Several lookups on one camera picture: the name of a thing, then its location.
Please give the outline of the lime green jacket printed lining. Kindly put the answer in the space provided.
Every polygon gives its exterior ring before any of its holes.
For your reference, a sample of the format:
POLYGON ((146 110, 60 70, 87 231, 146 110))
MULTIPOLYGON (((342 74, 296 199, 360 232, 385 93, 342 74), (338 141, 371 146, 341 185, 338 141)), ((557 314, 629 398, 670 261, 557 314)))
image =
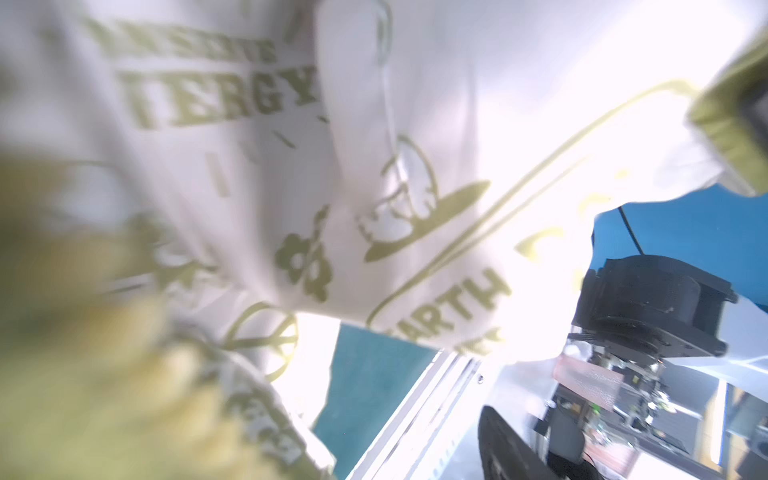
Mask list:
POLYGON ((331 478, 341 325, 558 357, 766 73, 763 1, 3 2, 2 477, 331 478))

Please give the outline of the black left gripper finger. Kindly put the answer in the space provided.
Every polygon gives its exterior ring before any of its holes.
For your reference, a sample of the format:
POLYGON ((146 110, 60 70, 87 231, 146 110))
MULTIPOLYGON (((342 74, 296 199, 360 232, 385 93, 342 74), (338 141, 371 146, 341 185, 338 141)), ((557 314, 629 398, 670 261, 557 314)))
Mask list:
POLYGON ((491 406, 484 406, 481 410, 478 442, 485 480, 558 479, 491 406))

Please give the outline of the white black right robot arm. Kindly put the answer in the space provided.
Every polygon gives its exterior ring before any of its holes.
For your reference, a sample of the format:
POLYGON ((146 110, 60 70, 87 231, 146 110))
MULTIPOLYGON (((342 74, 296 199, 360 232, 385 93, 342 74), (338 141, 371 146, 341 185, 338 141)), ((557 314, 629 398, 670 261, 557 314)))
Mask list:
POLYGON ((664 361, 767 395, 767 313, 732 284, 669 257, 610 259, 584 278, 573 340, 649 368, 664 361))

